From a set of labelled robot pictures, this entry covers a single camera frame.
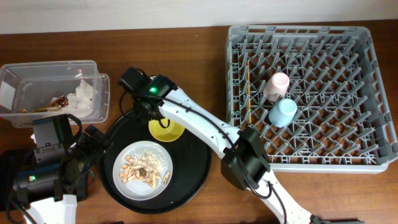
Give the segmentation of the yellow bowl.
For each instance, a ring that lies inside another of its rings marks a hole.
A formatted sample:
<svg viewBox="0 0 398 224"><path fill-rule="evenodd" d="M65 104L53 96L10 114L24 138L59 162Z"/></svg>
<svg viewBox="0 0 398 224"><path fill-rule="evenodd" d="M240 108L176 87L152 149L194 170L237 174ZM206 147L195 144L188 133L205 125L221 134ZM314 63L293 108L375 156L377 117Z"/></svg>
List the yellow bowl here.
<svg viewBox="0 0 398 224"><path fill-rule="evenodd" d="M183 126L167 118L149 121L148 128L151 135L161 142L175 141L185 130Z"/></svg>

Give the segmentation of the white tissue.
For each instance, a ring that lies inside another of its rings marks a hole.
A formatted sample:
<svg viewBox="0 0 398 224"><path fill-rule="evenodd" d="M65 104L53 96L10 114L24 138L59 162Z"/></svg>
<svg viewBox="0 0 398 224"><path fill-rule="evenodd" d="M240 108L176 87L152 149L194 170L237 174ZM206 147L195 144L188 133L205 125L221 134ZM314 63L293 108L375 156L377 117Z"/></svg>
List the white tissue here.
<svg viewBox="0 0 398 224"><path fill-rule="evenodd" d="M89 109L93 96L93 87L86 81L81 80L75 88L74 93L67 95L68 104L63 106L60 111L76 111Z"/></svg>

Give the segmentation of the gold snack wrapper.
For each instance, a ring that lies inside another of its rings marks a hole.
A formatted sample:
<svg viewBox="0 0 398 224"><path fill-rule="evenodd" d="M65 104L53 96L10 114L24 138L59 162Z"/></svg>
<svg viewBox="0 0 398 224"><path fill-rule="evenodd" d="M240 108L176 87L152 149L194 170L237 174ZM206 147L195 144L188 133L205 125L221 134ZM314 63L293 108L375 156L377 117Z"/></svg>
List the gold snack wrapper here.
<svg viewBox="0 0 398 224"><path fill-rule="evenodd" d="M67 105L68 105L68 98L62 95L59 98L52 98L51 101L42 108L38 108L32 111L23 109L21 110L21 113L42 113L48 111L58 111Z"/></svg>

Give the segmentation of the grey plate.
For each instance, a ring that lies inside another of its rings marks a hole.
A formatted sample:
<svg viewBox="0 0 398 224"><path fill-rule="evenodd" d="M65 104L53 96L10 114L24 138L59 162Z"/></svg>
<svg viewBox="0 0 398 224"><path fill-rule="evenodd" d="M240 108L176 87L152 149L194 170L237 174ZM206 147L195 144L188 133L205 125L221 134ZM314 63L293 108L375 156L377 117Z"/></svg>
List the grey plate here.
<svg viewBox="0 0 398 224"><path fill-rule="evenodd" d="M156 188L152 189L148 185L146 185L143 181L133 180L132 182L128 182L124 184L122 180L119 178L119 173L121 172L121 165L124 163L124 157L129 154L131 156L135 156L141 154L143 152L153 152L161 159L163 159L166 166L166 171L171 171L173 173L173 163L171 156L166 151L166 149L160 144L152 141L139 141L132 143L125 147L117 156L113 169L112 169L112 177L113 182L117 188L117 190L125 197L131 200L149 200L160 193L162 193L168 184L163 185L160 184Z"/></svg>

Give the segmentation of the food scraps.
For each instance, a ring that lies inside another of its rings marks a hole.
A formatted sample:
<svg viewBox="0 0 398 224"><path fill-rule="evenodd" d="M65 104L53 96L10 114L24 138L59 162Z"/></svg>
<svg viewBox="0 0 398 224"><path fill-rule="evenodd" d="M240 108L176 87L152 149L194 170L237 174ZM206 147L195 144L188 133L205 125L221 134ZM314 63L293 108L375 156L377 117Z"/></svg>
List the food scraps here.
<svg viewBox="0 0 398 224"><path fill-rule="evenodd" d="M127 154L123 161L119 178L124 184L140 180L154 189L160 184L168 184L172 176L171 171L166 171L165 161L153 152L146 151L135 156Z"/></svg>

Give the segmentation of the pink cup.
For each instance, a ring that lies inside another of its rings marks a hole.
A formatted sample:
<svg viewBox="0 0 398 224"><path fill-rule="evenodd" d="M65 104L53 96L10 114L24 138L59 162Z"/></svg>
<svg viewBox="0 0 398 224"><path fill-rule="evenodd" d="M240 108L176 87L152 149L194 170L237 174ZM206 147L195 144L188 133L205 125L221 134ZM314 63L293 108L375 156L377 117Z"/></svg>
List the pink cup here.
<svg viewBox="0 0 398 224"><path fill-rule="evenodd" d="M264 87L264 94L269 101L277 101L278 97L284 97L289 87L290 79L282 72L275 73L271 76Z"/></svg>

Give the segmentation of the blue cup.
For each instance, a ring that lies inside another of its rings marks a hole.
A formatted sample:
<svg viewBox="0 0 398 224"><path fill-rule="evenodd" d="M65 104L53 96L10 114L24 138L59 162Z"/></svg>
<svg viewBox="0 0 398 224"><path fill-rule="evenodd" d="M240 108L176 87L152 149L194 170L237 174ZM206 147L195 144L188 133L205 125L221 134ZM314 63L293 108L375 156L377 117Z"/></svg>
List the blue cup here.
<svg viewBox="0 0 398 224"><path fill-rule="evenodd" d="M294 100L284 98L276 103L274 107L270 110L269 120L274 126L282 128L292 122L296 112L296 102Z"/></svg>

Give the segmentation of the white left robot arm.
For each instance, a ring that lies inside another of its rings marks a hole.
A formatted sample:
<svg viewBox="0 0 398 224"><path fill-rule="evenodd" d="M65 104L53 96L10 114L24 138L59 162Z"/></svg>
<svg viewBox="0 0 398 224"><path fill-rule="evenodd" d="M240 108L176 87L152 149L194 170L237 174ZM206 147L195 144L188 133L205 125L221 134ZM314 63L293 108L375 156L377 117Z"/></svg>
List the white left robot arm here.
<svg viewBox="0 0 398 224"><path fill-rule="evenodd" d="M81 180L86 182L90 167L110 145L107 135L93 125L88 126L71 148L78 153L76 157L36 163L16 174L6 210L10 206L20 210L27 223L75 223L78 184Z"/></svg>

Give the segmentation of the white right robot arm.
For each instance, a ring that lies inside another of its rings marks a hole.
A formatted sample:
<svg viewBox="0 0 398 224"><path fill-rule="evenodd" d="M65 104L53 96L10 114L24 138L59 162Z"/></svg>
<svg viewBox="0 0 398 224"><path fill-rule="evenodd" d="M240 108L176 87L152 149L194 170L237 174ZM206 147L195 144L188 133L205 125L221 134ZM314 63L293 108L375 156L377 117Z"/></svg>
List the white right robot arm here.
<svg viewBox="0 0 398 224"><path fill-rule="evenodd" d="M313 215L277 180L256 130L223 122L165 76L149 78L137 73L120 84L140 110L153 118L175 121L215 151L221 158L223 177L241 190L250 190L281 223L314 222Z"/></svg>

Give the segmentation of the clear plastic waste bin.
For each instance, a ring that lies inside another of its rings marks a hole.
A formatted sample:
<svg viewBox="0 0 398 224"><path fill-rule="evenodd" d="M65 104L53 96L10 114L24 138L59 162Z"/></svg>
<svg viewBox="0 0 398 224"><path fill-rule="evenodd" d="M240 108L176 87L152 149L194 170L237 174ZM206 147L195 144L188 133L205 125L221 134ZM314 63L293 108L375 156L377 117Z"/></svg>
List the clear plastic waste bin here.
<svg viewBox="0 0 398 224"><path fill-rule="evenodd" d="M21 113L46 106L52 98L67 97L84 80L93 87L89 109ZM34 120L72 114L83 124L103 123L108 118L109 77L93 60L12 63L1 67L1 118L15 128L30 128Z"/></svg>

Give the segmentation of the grey dishwasher rack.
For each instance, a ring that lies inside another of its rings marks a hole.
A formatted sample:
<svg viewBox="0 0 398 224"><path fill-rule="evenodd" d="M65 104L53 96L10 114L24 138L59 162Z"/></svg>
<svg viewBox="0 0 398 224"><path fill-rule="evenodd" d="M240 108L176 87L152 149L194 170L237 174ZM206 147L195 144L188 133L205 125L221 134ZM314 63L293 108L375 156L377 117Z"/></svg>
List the grey dishwasher rack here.
<svg viewBox="0 0 398 224"><path fill-rule="evenodd" d="M289 79L298 110L272 125L263 90ZM397 136L365 27L231 26L226 39L227 122L256 129L277 172L378 174L397 160Z"/></svg>

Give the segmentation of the black round tray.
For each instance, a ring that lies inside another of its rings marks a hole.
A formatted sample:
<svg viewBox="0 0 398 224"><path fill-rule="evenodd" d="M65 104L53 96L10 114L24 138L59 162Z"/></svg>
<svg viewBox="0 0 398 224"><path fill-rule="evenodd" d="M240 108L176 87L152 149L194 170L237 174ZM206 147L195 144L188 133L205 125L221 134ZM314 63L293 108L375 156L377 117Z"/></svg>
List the black round tray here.
<svg viewBox="0 0 398 224"><path fill-rule="evenodd" d="M107 132L113 144L99 162L99 176L107 193L120 205L143 214L169 212L191 200L204 184L211 167L212 150L190 131L173 142L159 142L139 119L120 117ZM116 188L111 171L119 153L129 144L154 141L170 154L174 171L165 190L153 199L128 199Z"/></svg>

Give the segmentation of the black rectangular bin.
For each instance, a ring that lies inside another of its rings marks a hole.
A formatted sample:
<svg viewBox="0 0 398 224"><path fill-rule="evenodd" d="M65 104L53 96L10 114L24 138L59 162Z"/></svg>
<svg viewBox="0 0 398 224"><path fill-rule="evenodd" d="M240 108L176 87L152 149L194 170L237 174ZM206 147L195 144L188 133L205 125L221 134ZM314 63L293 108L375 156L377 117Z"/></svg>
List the black rectangular bin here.
<svg viewBox="0 0 398 224"><path fill-rule="evenodd" d="M1 211L6 211L6 201L12 188L12 178L15 176L12 168L28 164L25 155L30 149L15 149L1 153ZM80 179L77 189L74 191L77 202L84 201L88 196L88 176Z"/></svg>

